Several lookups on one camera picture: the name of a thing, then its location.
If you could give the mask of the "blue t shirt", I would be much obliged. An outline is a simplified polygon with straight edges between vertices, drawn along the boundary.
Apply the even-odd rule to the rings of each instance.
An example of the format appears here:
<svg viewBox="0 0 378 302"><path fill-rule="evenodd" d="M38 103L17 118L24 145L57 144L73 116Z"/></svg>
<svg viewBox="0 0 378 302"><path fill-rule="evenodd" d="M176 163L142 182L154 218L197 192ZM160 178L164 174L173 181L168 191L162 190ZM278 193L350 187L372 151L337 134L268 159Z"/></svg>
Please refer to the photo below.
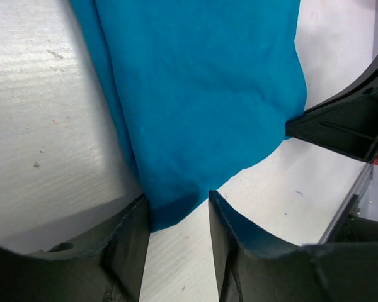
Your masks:
<svg viewBox="0 0 378 302"><path fill-rule="evenodd" d="M268 157L306 103L299 1L72 1L154 231Z"/></svg>

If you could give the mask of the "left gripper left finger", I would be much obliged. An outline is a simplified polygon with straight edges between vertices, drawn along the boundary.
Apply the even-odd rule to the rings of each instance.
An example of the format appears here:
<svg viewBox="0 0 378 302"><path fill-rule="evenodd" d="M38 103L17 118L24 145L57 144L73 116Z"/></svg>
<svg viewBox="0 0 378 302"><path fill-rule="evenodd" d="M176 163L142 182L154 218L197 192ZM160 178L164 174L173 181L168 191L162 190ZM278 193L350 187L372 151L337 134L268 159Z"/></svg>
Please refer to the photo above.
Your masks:
<svg viewBox="0 0 378 302"><path fill-rule="evenodd" d="M0 247L0 301L138 301L149 245L144 196L47 252Z"/></svg>

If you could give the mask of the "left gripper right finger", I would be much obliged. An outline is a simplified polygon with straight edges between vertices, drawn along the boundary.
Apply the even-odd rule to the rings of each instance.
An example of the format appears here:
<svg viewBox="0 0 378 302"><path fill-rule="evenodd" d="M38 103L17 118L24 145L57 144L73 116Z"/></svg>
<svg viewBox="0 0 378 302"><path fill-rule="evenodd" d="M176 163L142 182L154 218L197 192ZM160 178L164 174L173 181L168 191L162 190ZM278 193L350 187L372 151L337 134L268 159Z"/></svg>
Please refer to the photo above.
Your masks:
<svg viewBox="0 0 378 302"><path fill-rule="evenodd" d="M343 215L328 242L297 246L217 191L209 219L220 301L378 301L378 221Z"/></svg>

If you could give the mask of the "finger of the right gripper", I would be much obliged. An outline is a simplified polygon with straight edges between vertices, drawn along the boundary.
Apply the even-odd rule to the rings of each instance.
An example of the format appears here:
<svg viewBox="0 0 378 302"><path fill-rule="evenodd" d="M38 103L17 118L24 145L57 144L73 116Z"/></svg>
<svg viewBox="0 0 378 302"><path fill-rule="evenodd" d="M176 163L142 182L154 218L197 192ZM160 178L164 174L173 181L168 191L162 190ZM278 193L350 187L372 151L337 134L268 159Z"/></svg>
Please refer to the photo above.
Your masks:
<svg viewBox="0 0 378 302"><path fill-rule="evenodd" d="M347 88L289 120L285 134L373 164L378 154L378 55Z"/></svg>

